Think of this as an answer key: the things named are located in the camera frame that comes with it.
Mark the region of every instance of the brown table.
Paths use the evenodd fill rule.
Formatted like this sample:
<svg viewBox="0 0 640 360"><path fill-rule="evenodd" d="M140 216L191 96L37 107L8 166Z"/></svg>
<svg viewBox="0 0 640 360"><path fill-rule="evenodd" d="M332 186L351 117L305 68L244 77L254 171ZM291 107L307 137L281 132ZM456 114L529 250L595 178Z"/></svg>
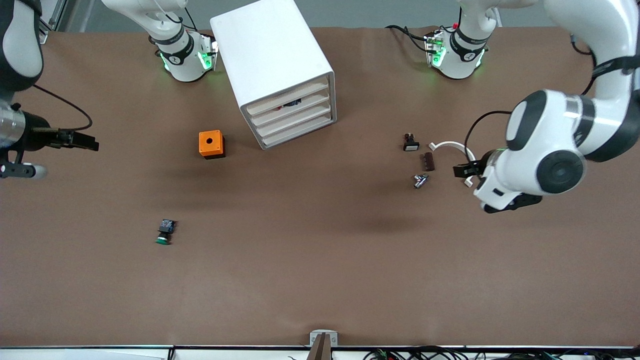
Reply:
<svg viewBox="0 0 640 360"><path fill-rule="evenodd" d="M640 147L589 164L574 191L499 215L435 152L529 93L579 93L590 59L556 28L501 28L466 80L428 69L389 29L315 29L335 69L338 123L260 150L224 72L165 73L146 34L54 33L40 84L90 113L100 151L44 149L42 181L1 191L0 345L635 345L640 337ZM56 126L81 115L28 90ZM479 156L507 117L478 126ZM228 156L203 160L199 131ZM173 245L154 243L162 218Z"/></svg>

